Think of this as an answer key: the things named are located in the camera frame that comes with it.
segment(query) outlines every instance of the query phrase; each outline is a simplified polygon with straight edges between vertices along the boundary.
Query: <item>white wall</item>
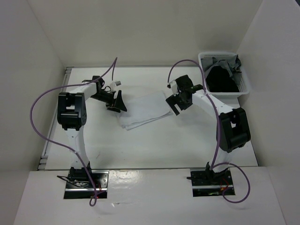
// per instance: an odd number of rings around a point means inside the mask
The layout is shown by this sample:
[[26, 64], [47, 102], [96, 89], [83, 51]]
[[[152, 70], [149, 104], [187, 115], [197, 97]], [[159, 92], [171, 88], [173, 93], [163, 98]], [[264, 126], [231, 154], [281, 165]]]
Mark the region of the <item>white wall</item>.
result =
[[65, 66], [172, 65], [236, 51], [262, 0], [29, 0]]
[[[9, 225], [44, 146], [30, 126], [30, 105], [62, 83], [64, 67], [25, 0], [0, 0], [0, 43], [0, 221]], [[50, 94], [36, 108], [34, 119], [44, 134], [56, 101]]]
[[300, 221], [300, 7], [264, 0], [238, 49], [253, 90], [240, 99], [288, 225]]

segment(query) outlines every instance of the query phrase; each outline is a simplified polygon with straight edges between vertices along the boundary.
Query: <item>purple cable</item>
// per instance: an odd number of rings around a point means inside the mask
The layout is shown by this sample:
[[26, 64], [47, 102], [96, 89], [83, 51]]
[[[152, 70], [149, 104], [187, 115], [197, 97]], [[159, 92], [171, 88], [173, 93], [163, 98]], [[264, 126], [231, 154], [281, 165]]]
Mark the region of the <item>purple cable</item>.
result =
[[83, 160], [81, 159], [80, 155], [79, 155], [74, 149], [72, 149], [71, 147], [69, 147], [69, 146], [67, 146], [67, 145], [64, 145], [64, 144], [62, 144], [62, 143], [53, 141], [53, 140], [47, 138], [46, 136], [42, 135], [42, 134], [37, 130], [36, 126], [35, 126], [34, 123], [33, 123], [32, 112], [33, 112], [34, 106], [36, 105], [36, 103], [38, 102], [38, 100], [39, 100], [42, 96], [44, 96], [45, 94], [47, 94], [47, 93], [49, 93], [49, 92], [51, 92], [51, 91], [54, 91], [54, 90], [57, 90], [57, 89], [62, 89], [62, 88], [67, 88], [67, 87], [84, 86], [84, 85], [87, 85], [87, 84], [96, 82], [96, 81], [99, 80], [100, 78], [104, 77], [104, 76], [105, 76], [112, 68], [114, 69], [114, 67], [115, 67], [115, 65], [116, 65], [116, 63], [117, 63], [117, 59], [118, 59], [118, 58], [116, 58], [116, 59], [113, 61], [112, 65], [108, 68], [108, 70], [107, 70], [104, 74], [102, 74], [99, 78], [97, 78], [97, 79], [95, 79], [95, 80], [93, 80], [93, 81], [90, 81], [90, 82], [88, 82], [88, 83], [64, 85], [64, 86], [61, 86], [61, 87], [56, 87], [56, 88], [49, 89], [49, 90], [45, 91], [44, 93], [42, 93], [40, 96], [38, 96], [37, 99], [34, 100], [32, 106], [31, 106], [31, 108], [30, 108], [30, 123], [31, 123], [31, 126], [32, 126], [33, 130], [34, 130], [41, 138], [45, 139], [46, 141], [49, 141], [49, 142], [51, 142], [51, 143], [53, 143], [53, 144], [57, 144], [57, 145], [60, 145], [60, 146], [62, 146], [62, 147], [65, 147], [65, 148], [69, 149], [70, 151], [72, 151], [73, 153], [75, 153], [75, 154], [77, 155], [78, 159], [80, 160], [80, 162], [82, 163], [82, 165], [83, 165], [83, 167], [84, 167], [84, 170], [86, 171], [86, 173], [87, 173], [87, 175], [88, 175], [88, 177], [89, 177], [89, 180], [90, 180], [90, 182], [91, 182], [91, 184], [92, 184], [92, 186], [93, 186], [93, 188], [94, 188], [94, 193], [95, 193], [94, 196], [93, 196], [93, 198], [90, 199], [90, 206], [95, 206], [95, 205], [96, 205], [96, 202], [97, 202], [97, 195], [100, 194], [101, 192], [99, 192], [99, 193], [97, 192], [96, 185], [95, 185], [95, 183], [94, 183], [94, 181], [93, 181], [93, 179], [92, 179], [92, 177], [91, 177], [91, 175], [90, 175], [90, 173], [89, 173], [87, 167], [85, 166]]
[[[206, 87], [205, 87], [205, 79], [204, 79], [204, 72], [201, 68], [201, 66], [199, 65], [198, 62], [194, 61], [194, 60], [180, 60], [178, 62], [176, 62], [170, 69], [170, 72], [169, 72], [169, 75], [168, 75], [168, 83], [170, 82], [170, 76], [171, 76], [171, 72], [172, 70], [174, 69], [174, 67], [181, 63], [181, 62], [192, 62], [194, 64], [196, 64], [198, 66], [198, 68], [200, 69], [201, 71], [201, 77], [202, 77], [202, 84], [203, 84], [203, 90], [204, 90], [204, 93], [206, 94], [207, 91], [206, 91]], [[220, 147], [220, 141], [221, 141], [221, 126], [220, 126], [220, 120], [219, 120], [219, 114], [218, 114], [218, 110], [216, 108], [216, 105], [214, 104], [213, 100], [211, 99], [211, 97], [209, 95], [206, 95], [206, 97], [209, 99], [214, 111], [215, 111], [215, 115], [216, 115], [216, 119], [217, 119], [217, 145], [216, 145], [216, 150], [215, 150], [215, 154], [214, 154], [214, 158], [212, 159], [212, 162], [211, 162], [211, 165], [210, 165], [210, 170], [212, 170], [213, 168], [219, 166], [219, 165], [233, 165], [235, 166], [236, 168], [238, 168], [242, 174], [245, 176], [246, 180], [247, 180], [247, 183], [248, 183], [248, 192], [246, 194], [246, 196], [242, 199], [242, 200], [239, 200], [239, 201], [231, 201], [229, 199], [227, 199], [225, 197], [225, 191], [227, 191], [229, 188], [225, 189], [223, 192], [222, 192], [222, 196], [224, 197], [224, 199], [230, 203], [241, 203], [243, 201], [245, 201], [249, 194], [250, 194], [250, 181], [247, 177], [247, 175], [245, 174], [245, 172], [237, 165], [233, 164], [233, 163], [227, 163], [227, 162], [224, 162], [224, 163], [218, 163], [215, 165], [215, 162], [216, 162], [216, 158], [217, 158], [217, 155], [218, 155], [218, 150], [219, 150], [219, 147]]]

